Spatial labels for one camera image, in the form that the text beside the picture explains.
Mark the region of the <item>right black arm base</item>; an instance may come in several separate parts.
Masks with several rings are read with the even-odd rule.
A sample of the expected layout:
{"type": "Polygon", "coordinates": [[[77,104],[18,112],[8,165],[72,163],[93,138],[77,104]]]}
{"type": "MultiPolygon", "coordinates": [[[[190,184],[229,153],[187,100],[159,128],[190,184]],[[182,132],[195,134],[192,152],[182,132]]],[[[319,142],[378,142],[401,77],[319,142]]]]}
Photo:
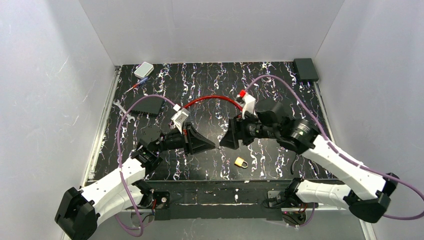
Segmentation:
{"type": "Polygon", "coordinates": [[[295,210],[302,211],[312,207],[318,207],[318,203],[313,202],[301,202],[297,198],[286,197],[285,192],[281,190],[269,190],[267,197],[262,202],[262,205],[268,209],[281,209],[281,208],[294,208],[295,210]]]}

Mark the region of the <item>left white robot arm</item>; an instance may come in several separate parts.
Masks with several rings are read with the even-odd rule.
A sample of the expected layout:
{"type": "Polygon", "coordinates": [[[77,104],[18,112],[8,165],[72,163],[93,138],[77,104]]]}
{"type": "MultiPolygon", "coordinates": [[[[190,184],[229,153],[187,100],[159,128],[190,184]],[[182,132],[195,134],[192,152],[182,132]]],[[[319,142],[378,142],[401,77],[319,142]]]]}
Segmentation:
{"type": "Polygon", "coordinates": [[[70,239],[87,240],[102,222],[121,211],[133,206],[152,209],[161,201],[144,180],[162,162],[161,152],[182,149],[185,155],[195,155],[215,147],[191,122],[168,133],[156,125],[148,126],[121,168],[91,185],[71,187],[64,193],[54,221],[70,239]]]}

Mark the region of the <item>brass padlock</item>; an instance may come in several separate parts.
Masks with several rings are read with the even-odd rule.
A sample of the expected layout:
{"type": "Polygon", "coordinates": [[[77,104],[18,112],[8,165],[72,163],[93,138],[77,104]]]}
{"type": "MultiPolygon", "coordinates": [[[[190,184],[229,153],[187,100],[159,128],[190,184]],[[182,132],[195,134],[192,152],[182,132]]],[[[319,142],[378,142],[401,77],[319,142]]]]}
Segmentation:
{"type": "Polygon", "coordinates": [[[234,164],[239,167],[239,168],[243,168],[243,169],[247,169],[248,168],[248,163],[241,157],[237,157],[236,160],[234,161],[234,164]]]}

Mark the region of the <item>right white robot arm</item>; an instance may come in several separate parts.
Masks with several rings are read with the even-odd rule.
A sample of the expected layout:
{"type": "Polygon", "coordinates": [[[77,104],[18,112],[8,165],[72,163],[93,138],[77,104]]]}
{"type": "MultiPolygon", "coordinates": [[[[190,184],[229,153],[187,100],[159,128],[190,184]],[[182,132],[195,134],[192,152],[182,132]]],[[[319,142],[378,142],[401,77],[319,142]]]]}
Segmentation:
{"type": "Polygon", "coordinates": [[[219,144],[236,150],[255,139],[274,139],[284,149],[318,163],[341,181],[328,184],[294,178],[283,194],[268,201],[270,207],[321,203],[347,209],[368,223],[378,222],[386,213],[397,184],[361,169],[358,161],[347,162],[346,155],[325,140],[314,125],[306,119],[290,117],[282,103],[263,99],[253,112],[231,118],[219,144]]]}

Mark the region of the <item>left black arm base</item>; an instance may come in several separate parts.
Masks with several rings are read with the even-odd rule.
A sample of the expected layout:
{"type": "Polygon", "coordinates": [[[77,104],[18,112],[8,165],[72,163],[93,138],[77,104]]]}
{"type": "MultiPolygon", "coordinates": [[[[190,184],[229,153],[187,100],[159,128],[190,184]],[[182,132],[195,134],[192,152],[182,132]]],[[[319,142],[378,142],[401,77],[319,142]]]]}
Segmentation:
{"type": "Polygon", "coordinates": [[[155,191],[152,196],[154,210],[168,209],[170,207],[171,195],[168,191],[155,191]]]}

